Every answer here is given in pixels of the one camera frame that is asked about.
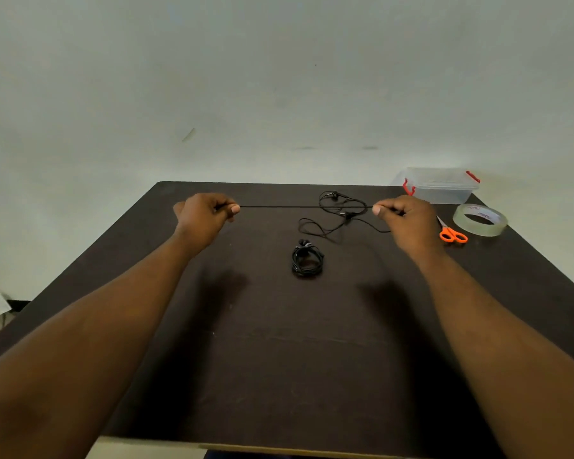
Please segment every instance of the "person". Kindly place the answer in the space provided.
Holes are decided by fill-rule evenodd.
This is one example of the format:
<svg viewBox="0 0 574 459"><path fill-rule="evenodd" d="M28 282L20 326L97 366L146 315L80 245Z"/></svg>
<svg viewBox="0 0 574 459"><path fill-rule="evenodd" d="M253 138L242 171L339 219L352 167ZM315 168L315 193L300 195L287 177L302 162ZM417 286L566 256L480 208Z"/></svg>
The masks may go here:
<svg viewBox="0 0 574 459"><path fill-rule="evenodd" d="M223 194L177 203L177 226L163 245L0 357L0 458L84 458L130 384L188 262L239 211ZM429 203L400 196L379 201L373 213L427 280L442 328L505 454L574 459L574 359L444 253Z"/></svg>

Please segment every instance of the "tabletop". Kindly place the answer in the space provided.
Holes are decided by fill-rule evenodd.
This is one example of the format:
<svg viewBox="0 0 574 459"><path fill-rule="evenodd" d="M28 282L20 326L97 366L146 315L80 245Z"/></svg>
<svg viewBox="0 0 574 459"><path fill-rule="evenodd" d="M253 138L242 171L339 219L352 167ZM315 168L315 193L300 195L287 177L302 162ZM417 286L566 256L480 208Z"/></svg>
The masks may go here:
<svg viewBox="0 0 574 459"><path fill-rule="evenodd" d="M104 434L325 456L502 457L439 326L425 281L390 234L352 222L321 275L291 273L298 219L318 196L373 204L396 186L159 182L4 330L0 354L145 257L172 205L224 192L243 206L185 270ZM469 202L480 203L475 196ZM452 228L455 206L436 205ZM383 224L371 212L364 218ZM574 284L508 227L447 251L498 301L574 357Z"/></svg>

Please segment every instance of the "plastic container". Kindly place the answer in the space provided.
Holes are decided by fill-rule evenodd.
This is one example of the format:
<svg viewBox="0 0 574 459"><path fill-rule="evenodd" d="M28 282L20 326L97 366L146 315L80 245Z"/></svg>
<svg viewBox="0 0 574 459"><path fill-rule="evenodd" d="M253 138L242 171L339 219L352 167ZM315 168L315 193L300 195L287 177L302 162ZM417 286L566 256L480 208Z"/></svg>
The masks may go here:
<svg viewBox="0 0 574 459"><path fill-rule="evenodd" d="M436 204L463 204L481 181L458 168L406 168L399 175L406 194Z"/></svg>

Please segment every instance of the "floor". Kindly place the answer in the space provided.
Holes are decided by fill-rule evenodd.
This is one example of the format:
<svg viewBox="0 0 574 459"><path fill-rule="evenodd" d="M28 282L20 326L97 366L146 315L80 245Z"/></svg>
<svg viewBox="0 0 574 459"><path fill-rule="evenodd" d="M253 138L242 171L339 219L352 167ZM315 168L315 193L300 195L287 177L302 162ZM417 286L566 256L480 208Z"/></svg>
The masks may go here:
<svg viewBox="0 0 574 459"><path fill-rule="evenodd" d="M16 319L7 314L5 325ZM101 437L93 445L87 459L202 459L206 451L182 444L156 444L154 442L126 441Z"/></svg>

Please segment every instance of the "orange scissors handle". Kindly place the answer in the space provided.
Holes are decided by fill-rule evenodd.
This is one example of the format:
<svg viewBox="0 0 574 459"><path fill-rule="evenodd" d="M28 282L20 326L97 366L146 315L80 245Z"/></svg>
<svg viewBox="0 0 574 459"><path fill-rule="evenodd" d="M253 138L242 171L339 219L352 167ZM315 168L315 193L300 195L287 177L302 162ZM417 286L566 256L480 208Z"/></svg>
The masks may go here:
<svg viewBox="0 0 574 459"><path fill-rule="evenodd" d="M440 238L443 239L447 243L457 242L457 243L466 243L467 236L454 231L451 227L444 227L442 232L440 232Z"/></svg>

